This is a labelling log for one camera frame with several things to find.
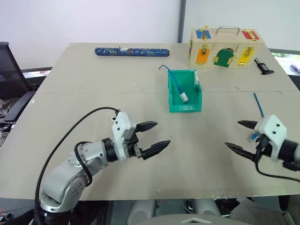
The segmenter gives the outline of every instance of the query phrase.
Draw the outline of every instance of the table surface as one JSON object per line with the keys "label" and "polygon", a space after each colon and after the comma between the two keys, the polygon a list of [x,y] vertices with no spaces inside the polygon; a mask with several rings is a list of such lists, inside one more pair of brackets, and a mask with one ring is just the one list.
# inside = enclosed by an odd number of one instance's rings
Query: table surface
{"label": "table surface", "polygon": [[[259,59],[276,72],[260,75],[249,69],[198,69],[203,90],[202,112],[169,113],[166,71],[188,69],[187,44],[132,44],[130,47],[169,48],[168,58],[98,57],[96,46],[72,44],[30,101],[0,148],[0,197],[33,199],[40,169],[48,154],[84,114],[101,106],[127,112],[135,123],[157,121],[141,133],[143,148],[171,140],[148,160],[131,158],[112,163],[96,174],[81,200],[219,198],[299,194],[294,181],[261,176],[255,165],[229,150],[224,142],[255,152],[251,130],[239,120],[259,120],[255,91],[265,114],[275,114],[288,128],[288,138],[300,142],[300,93],[267,48]],[[49,163],[46,175],[79,141],[112,137],[110,111],[97,112],[71,133]],[[266,173],[299,177],[281,163],[263,157]]]}

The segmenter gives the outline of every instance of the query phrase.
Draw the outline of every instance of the blue cable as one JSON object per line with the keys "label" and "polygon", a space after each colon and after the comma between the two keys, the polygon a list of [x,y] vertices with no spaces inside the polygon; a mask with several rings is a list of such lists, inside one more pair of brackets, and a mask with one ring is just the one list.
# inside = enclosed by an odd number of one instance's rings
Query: blue cable
{"label": "blue cable", "polygon": [[264,117],[264,114],[263,114],[263,110],[262,110],[261,104],[259,103],[258,98],[257,98],[257,95],[256,95],[255,92],[254,92],[254,97],[255,97],[255,100],[256,100],[256,102],[257,102],[257,104],[258,104],[259,111],[261,111],[261,115],[262,115],[262,117]]}
{"label": "blue cable", "polygon": [[177,82],[177,79],[176,79],[176,77],[175,77],[174,74],[173,74],[173,71],[170,70],[169,67],[167,67],[167,66],[164,65],[164,64],[161,65],[158,69],[160,69],[161,67],[165,67],[165,68],[170,72],[171,77],[172,77],[172,79],[174,80],[174,82],[175,82],[175,84],[176,84],[176,86],[177,86],[177,88],[178,88],[179,93],[182,94],[184,91],[183,91],[182,88],[179,86],[179,84],[178,84],[178,82]]}

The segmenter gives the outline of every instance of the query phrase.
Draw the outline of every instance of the teal storage bin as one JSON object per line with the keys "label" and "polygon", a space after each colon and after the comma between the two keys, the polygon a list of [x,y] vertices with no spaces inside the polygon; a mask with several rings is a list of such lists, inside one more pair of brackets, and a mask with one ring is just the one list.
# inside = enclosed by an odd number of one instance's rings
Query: teal storage bin
{"label": "teal storage bin", "polygon": [[172,70],[180,87],[188,97],[183,102],[179,91],[168,71],[169,107],[170,112],[200,112],[202,106],[202,92],[196,70]]}

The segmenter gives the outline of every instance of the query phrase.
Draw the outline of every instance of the purple object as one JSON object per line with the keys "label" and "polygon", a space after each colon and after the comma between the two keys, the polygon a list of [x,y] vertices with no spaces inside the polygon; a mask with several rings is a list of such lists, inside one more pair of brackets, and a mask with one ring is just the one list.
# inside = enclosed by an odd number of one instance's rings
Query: purple object
{"label": "purple object", "polygon": [[295,64],[292,64],[291,65],[298,73],[300,73],[300,68],[297,67]]}

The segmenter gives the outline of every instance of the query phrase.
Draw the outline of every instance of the white wall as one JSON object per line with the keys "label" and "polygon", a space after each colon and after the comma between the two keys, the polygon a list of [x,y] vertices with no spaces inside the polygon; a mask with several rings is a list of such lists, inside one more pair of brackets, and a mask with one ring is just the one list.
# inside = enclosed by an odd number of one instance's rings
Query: white wall
{"label": "white wall", "polygon": [[183,42],[205,25],[256,29],[269,48],[300,50],[300,0],[187,0]]}
{"label": "white wall", "polygon": [[71,42],[177,41],[179,0],[0,0],[0,41],[21,69],[54,66]]}

